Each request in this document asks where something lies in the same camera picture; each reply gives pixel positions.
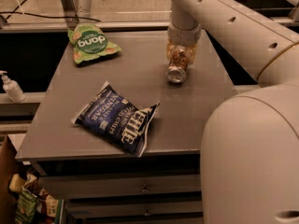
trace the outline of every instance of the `spray bottle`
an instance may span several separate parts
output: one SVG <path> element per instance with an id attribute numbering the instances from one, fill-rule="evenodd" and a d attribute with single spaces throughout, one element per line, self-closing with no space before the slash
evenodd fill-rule
<path id="1" fill-rule="evenodd" d="M 6 73 L 6 71 L 0 71 L 0 75 L 3 80 L 3 90 L 7 93 L 13 103 L 23 101 L 26 96 L 21 90 L 21 87 L 15 80 L 11 80 L 8 76 L 6 76 Z"/>

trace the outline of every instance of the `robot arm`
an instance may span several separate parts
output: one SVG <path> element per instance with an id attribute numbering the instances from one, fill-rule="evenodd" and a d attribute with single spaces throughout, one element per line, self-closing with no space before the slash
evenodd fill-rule
<path id="1" fill-rule="evenodd" d="M 268 85 L 225 101 L 206 124 L 205 223 L 299 223 L 299 35 L 234 0 L 172 0 L 172 8 L 170 41 L 196 42 L 200 24 Z"/>

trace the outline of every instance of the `bottle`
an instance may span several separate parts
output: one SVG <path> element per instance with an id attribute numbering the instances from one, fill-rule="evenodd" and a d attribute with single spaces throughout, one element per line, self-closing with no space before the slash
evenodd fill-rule
<path id="1" fill-rule="evenodd" d="M 167 78 L 173 83 L 182 83 L 187 77 L 187 68 L 194 61 L 196 45 L 179 46 L 171 42 L 167 44 L 167 58 L 170 60 L 167 69 Z"/>
<path id="2" fill-rule="evenodd" d="M 25 94 L 21 90 L 21 87 L 15 80 L 11 80 L 6 76 L 6 71 L 0 71 L 0 75 L 3 81 L 3 90 L 7 93 L 8 97 L 13 103 L 22 102 L 25 99 Z"/>

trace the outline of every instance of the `cabinet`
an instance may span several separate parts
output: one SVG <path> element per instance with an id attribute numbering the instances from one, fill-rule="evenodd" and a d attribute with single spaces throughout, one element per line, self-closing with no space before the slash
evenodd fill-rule
<path id="1" fill-rule="evenodd" d="M 84 223 L 201 223 L 200 142 L 211 112 L 235 95 L 203 31 L 187 80 L 165 77 L 166 31 L 106 33 L 122 52 L 76 67 L 68 45 L 17 154 Z M 105 81 L 135 106 L 160 101 L 141 158 L 71 119 Z"/>

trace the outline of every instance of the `drawer handle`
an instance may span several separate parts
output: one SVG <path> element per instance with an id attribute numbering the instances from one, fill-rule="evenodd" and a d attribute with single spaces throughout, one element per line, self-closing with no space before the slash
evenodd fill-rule
<path id="1" fill-rule="evenodd" d="M 144 217 L 149 217 L 151 215 L 151 213 L 149 212 L 149 210 L 146 210 L 146 212 L 143 214 Z"/>
<path id="2" fill-rule="evenodd" d="M 143 189 L 141 190 L 142 194 L 148 194 L 150 192 L 150 190 L 148 189 L 147 185 L 143 186 Z"/>

